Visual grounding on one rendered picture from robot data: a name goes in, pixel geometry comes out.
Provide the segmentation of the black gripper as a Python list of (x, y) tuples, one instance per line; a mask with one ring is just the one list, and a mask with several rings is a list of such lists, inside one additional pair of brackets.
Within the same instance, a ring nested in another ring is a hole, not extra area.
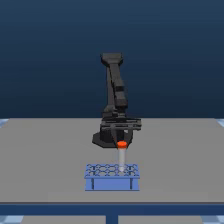
[[(100, 124), (100, 129), (105, 130), (112, 130), (112, 138), (114, 141), (115, 146), (117, 146), (118, 138), (117, 138), (117, 131), (116, 130), (137, 130), (139, 131), (142, 127), (141, 120), (138, 118), (128, 118), (128, 117), (112, 117), (112, 118), (103, 118)], [(125, 141), (129, 146), (132, 139), (132, 132), (128, 131), (125, 133)]]

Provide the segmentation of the blue test tube rack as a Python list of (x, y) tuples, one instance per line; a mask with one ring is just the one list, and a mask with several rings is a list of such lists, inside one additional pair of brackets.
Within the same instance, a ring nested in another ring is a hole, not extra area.
[(123, 172), (117, 164), (87, 164), (86, 191), (138, 191), (140, 172), (137, 164), (126, 164)]

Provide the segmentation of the clear orange-capped centrifuge tube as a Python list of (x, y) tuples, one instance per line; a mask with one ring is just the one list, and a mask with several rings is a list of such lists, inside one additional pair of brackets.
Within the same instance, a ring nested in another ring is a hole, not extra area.
[(119, 141), (117, 143), (119, 171), (125, 170), (127, 142)]

